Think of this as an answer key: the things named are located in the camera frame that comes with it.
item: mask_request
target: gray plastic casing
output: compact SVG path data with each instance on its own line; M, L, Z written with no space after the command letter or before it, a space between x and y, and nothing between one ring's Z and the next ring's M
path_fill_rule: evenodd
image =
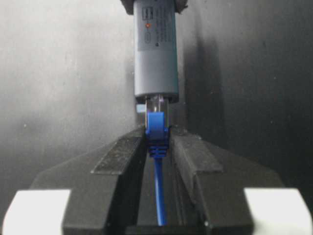
M179 100L174 0L134 2L135 96Z

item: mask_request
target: logo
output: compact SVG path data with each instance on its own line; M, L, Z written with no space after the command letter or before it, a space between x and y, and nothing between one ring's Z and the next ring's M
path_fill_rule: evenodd
M149 6L149 7L142 8L142 19L144 21L153 19L153 7Z

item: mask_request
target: blue cable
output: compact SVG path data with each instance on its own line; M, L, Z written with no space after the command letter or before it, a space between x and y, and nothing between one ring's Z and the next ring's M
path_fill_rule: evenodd
M163 193L162 159L168 149L168 129L165 127L164 113L147 114L148 146L150 157L155 160L156 211L159 226L166 225L166 213Z
M159 226L166 225L166 214L163 194L162 159L155 158L156 212Z

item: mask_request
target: label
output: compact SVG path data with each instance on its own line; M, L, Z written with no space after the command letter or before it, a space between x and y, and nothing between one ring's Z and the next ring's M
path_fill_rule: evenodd
M145 0L138 7L138 50L174 50L175 11L173 1Z

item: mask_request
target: white block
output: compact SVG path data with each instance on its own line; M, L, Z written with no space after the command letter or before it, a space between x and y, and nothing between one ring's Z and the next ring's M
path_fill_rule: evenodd
M4 217L3 235L62 235L70 190L18 191Z
M312 218L294 188L245 188L253 235L312 235Z

